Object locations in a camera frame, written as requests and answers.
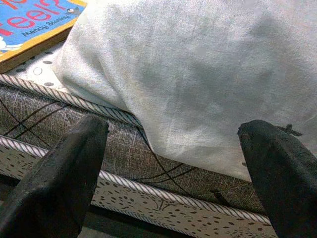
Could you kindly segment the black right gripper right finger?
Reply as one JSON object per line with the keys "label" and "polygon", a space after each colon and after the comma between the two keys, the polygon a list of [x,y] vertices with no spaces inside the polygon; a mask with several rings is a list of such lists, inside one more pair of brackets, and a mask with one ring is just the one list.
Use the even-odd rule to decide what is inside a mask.
{"label": "black right gripper right finger", "polygon": [[237,135],[257,196],[280,238],[317,236],[317,159],[296,137],[263,120]]}

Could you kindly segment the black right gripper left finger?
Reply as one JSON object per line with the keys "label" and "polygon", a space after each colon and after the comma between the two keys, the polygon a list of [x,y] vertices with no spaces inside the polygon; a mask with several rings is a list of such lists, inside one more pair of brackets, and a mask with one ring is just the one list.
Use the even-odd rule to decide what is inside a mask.
{"label": "black right gripper left finger", "polygon": [[104,159],[108,123],[86,115],[23,178],[0,213],[3,238],[76,238]]}

